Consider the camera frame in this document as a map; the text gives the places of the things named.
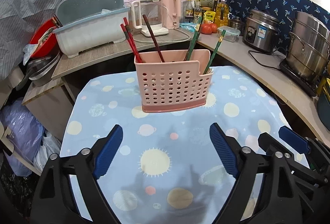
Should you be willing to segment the yellow cooking oil bottle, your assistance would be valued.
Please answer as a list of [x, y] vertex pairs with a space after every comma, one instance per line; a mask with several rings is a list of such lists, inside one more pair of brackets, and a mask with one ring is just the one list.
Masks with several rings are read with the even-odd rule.
[[217, 25], [217, 27], [221, 26], [227, 26], [228, 25], [228, 14], [229, 14], [229, 7], [226, 3], [226, 0], [221, 0], [217, 4], [216, 8], [216, 14], [214, 23]]

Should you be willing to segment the blue planet print tablecloth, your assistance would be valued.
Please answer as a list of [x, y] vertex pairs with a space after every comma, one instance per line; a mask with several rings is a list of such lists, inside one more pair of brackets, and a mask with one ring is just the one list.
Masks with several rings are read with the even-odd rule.
[[60, 150], [92, 147], [115, 125], [123, 141], [98, 184], [122, 223], [212, 223], [233, 184], [211, 143], [217, 123], [227, 136], [261, 153], [258, 137], [278, 138], [287, 124], [277, 102], [234, 66], [214, 69], [206, 104], [146, 113], [134, 72], [90, 80], [79, 93]]

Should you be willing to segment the red chopstick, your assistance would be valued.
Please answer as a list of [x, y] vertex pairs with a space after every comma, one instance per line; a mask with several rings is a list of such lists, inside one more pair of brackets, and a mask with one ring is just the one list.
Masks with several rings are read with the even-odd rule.
[[128, 20], [127, 20], [127, 17], [124, 17], [124, 18], [123, 18], [123, 21], [124, 21], [123, 25], [126, 27], [127, 32], [129, 33], [129, 36], [130, 36], [130, 38], [131, 38], [131, 41], [132, 41], [133, 44], [135, 45], [135, 42], [134, 42], [133, 36], [132, 36], [132, 34], [131, 34], [131, 30], [130, 30], [130, 27], [129, 27], [129, 22], [128, 22]]
[[136, 60], [136, 62], [138, 62], [138, 63], [142, 63], [141, 57], [140, 57], [140, 55], [139, 55], [139, 52], [137, 51], [136, 46], [135, 46], [135, 45], [133, 44], [133, 42], [131, 41], [131, 38], [130, 38], [130, 36], [129, 36], [129, 33], [127, 32], [126, 27], [125, 27], [123, 24], [120, 24], [120, 27], [121, 27], [121, 29], [123, 30], [123, 33], [124, 33], [124, 35], [125, 35], [125, 38], [126, 38], [128, 44], [130, 45], [130, 48], [131, 48], [131, 50], [132, 50], [132, 52], [133, 52], [133, 54], [134, 54], [134, 56], [135, 56], [135, 60]]

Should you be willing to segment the red plastic basin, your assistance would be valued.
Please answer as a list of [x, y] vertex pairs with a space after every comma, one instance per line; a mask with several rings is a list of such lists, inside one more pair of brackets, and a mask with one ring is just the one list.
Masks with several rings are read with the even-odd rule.
[[47, 20], [35, 32], [30, 40], [31, 45], [36, 45], [36, 49], [30, 56], [31, 59], [43, 58], [46, 56], [56, 56], [59, 52], [59, 45], [55, 34], [52, 30], [56, 29], [57, 25], [53, 19]]

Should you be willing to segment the dark brown chopstick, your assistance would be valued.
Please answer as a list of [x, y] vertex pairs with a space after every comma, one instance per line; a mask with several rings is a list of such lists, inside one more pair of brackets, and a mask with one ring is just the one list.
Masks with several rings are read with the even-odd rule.
[[157, 50], [157, 52], [158, 52], [158, 55], [159, 55], [159, 57], [160, 57], [160, 60], [161, 60], [162, 62], [165, 62], [165, 60], [164, 60], [164, 58], [163, 58], [163, 55], [162, 55], [162, 53], [161, 53], [161, 50], [160, 50], [160, 48], [159, 48], [158, 42], [157, 42], [156, 37], [155, 37], [155, 35], [154, 35], [154, 33], [153, 33], [153, 30], [152, 30], [152, 28], [151, 28], [151, 25], [150, 25], [150, 23], [149, 23], [149, 20], [148, 20], [147, 16], [146, 16], [145, 14], [143, 14], [142, 17], [143, 17], [143, 19], [144, 19], [144, 21], [145, 21], [145, 24], [146, 24], [146, 26], [147, 26], [147, 29], [148, 29], [150, 35], [151, 35], [151, 38], [152, 38], [153, 43], [154, 43], [154, 46], [155, 46], [155, 48], [156, 48], [156, 50]]

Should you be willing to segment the red tomato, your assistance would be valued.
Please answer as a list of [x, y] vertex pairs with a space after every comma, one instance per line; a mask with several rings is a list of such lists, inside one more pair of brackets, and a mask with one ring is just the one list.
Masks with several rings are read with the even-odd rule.
[[218, 26], [215, 23], [211, 23], [210, 26], [211, 26], [211, 29], [212, 29], [212, 33], [217, 33]]
[[203, 23], [200, 26], [200, 33], [202, 33], [202, 34], [212, 34], [213, 33], [213, 28], [212, 28], [211, 24]]

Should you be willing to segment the green chopstick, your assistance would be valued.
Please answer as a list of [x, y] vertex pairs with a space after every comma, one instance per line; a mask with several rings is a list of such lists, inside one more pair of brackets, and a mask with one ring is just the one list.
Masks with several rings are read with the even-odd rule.
[[210, 65], [212, 64], [213, 59], [214, 59], [215, 55], [217, 54], [217, 51], [218, 51], [219, 47], [221, 46], [221, 43], [222, 43], [222, 41], [224, 39], [225, 34], [226, 34], [226, 30], [222, 30], [222, 33], [221, 33], [220, 37], [218, 38], [217, 44], [215, 46], [215, 49], [213, 50], [213, 53], [211, 54], [210, 59], [209, 59], [207, 65], [206, 65], [206, 67], [205, 67], [205, 69], [203, 71], [203, 74], [204, 75], [209, 72]]

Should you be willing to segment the blue tissue packet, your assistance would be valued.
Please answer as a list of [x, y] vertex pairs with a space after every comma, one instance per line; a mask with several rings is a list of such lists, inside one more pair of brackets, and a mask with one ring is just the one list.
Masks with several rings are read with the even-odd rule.
[[196, 30], [196, 24], [195, 23], [180, 23], [180, 28], [185, 29], [189, 32], [194, 32]]

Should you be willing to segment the black induction cooker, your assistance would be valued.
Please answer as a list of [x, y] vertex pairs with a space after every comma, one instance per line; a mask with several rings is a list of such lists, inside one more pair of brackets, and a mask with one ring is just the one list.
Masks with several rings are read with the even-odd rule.
[[293, 69], [288, 65], [285, 59], [280, 62], [279, 68], [282, 73], [284, 73], [289, 79], [296, 83], [309, 97], [315, 97], [317, 95], [316, 85], [314, 83], [308, 82], [307, 80], [294, 73]]

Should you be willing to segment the steel rice cooker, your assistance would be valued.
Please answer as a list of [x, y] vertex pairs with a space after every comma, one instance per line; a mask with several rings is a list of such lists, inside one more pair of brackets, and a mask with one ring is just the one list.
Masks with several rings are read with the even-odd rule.
[[252, 9], [246, 18], [243, 42], [261, 52], [271, 53], [279, 35], [279, 20], [263, 11]]

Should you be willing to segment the clear glass kettle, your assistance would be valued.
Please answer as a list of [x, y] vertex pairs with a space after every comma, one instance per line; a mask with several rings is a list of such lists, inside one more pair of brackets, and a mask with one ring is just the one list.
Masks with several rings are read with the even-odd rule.
[[135, 0], [131, 2], [131, 21], [133, 28], [139, 30], [144, 36], [151, 37], [146, 22], [148, 19], [154, 36], [165, 36], [169, 30], [163, 26], [163, 6], [161, 0]]

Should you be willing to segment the clear food container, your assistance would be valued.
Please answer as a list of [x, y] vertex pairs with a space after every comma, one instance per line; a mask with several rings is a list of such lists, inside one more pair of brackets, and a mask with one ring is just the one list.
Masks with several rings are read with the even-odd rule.
[[218, 37], [221, 36], [222, 32], [225, 31], [224, 40], [229, 42], [235, 42], [240, 36], [240, 30], [228, 26], [220, 26], [217, 29]]

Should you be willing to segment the purple plastic bag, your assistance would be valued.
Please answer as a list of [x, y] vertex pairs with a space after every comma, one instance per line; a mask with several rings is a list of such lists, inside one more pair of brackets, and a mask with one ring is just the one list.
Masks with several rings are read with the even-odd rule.
[[8, 139], [13, 143], [15, 152], [32, 165], [45, 132], [43, 125], [22, 105], [22, 99], [1, 110], [1, 123], [11, 130]]

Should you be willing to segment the green chopstick single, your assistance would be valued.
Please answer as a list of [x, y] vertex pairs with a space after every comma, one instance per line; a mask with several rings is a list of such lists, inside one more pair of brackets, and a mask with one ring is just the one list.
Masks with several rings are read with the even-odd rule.
[[200, 35], [200, 30], [201, 30], [200, 26], [201, 26], [201, 23], [202, 23], [202, 19], [203, 19], [203, 16], [199, 16], [193, 38], [190, 41], [190, 45], [189, 45], [189, 48], [187, 50], [184, 61], [189, 61], [190, 58], [191, 58], [191, 55], [192, 55], [193, 49], [195, 47], [196, 41], [198, 40], [198, 37]]

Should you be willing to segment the grey dish drainer box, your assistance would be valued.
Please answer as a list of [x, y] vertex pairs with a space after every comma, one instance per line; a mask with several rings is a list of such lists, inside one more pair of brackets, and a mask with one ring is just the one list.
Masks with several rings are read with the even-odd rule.
[[60, 50], [69, 58], [80, 52], [125, 40], [120, 24], [130, 11], [124, 0], [64, 0], [55, 12], [61, 27], [55, 29]]

